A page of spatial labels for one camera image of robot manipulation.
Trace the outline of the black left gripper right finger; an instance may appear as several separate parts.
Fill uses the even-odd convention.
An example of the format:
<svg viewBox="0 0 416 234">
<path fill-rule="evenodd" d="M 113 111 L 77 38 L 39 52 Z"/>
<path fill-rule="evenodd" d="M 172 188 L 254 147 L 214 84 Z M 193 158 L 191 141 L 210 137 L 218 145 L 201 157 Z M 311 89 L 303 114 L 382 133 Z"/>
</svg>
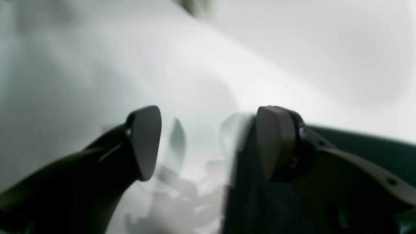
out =
<svg viewBox="0 0 416 234">
<path fill-rule="evenodd" d="M 258 108 L 256 139 L 266 180 L 293 185 L 318 234 L 415 233 L 415 187 L 336 148 L 295 111 Z"/>
</svg>

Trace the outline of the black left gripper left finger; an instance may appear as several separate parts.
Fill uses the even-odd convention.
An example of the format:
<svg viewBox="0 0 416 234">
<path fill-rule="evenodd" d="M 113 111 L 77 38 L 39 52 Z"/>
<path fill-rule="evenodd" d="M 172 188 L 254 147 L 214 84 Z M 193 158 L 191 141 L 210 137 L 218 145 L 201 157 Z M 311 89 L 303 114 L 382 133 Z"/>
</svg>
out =
<svg viewBox="0 0 416 234">
<path fill-rule="evenodd" d="M 1 193 L 2 234 L 104 234 L 124 192 L 152 177 L 162 132 L 157 106 L 85 149 L 34 172 Z"/>
</svg>

